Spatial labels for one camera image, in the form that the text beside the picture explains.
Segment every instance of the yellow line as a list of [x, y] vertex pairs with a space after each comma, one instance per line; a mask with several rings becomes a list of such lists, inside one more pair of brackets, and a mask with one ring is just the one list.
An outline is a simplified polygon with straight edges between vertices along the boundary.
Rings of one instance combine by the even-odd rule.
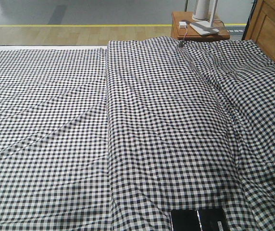
[[225, 23], [225, 26], [246, 26], [246, 23]]
[[172, 26], [171, 24], [99, 24], [99, 25], [0, 25], [0, 27], [116, 27]]

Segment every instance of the wooden floor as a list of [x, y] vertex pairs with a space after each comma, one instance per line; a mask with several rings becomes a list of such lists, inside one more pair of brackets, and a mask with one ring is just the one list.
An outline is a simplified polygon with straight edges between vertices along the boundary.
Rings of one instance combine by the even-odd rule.
[[109, 40], [170, 36], [169, 26], [0, 26], [0, 45], [107, 45]]

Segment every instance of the black and white checkered sheet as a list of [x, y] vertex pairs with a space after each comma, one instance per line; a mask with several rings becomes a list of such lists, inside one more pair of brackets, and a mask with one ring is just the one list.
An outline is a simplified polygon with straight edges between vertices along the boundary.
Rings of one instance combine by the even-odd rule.
[[275, 230], [274, 62], [178, 43], [0, 51], [0, 230], [171, 230], [213, 207]]
[[[258, 159], [263, 154], [255, 152], [275, 137], [275, 91], [267, 97], [275, 81], [265, 80], [268, 72], [275, 79], [274, 62], [252, 41], [178, 43], [154, 38], [108, 45], [113, 230], [171, 230], [172, 209], [220, 206], [233, 231], [275, 230], [275, 153]], [[240, 92], [215, 81], [254, 67], [268, 70], [257, 71]], [[239, 97], [242, 109], [229, 97]], [[258, 118], [260, 103], [271, 108], [266, 123]], [[259, 119], [260, 142], [245, 137], [252, 134], [241, 121], [246, 110]], [[275, 149], [275, 140], [268, 144]]]
[[0, 230], [110, 230], [105, 51], [0, 51]]

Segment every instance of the mattress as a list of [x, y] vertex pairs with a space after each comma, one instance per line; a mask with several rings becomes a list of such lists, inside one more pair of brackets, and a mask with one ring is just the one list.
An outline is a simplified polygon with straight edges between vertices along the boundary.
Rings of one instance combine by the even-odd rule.
[[275, 230], [274, 118], [252, 41], [0, 48], [0, 230]]

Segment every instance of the white bed edge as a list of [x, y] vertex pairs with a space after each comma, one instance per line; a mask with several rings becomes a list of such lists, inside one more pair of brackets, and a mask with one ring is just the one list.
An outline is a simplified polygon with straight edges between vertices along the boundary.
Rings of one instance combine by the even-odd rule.
[[107, 46], [0, 46], [0, 51], [8, 50], [85, 50], [106, 49]]

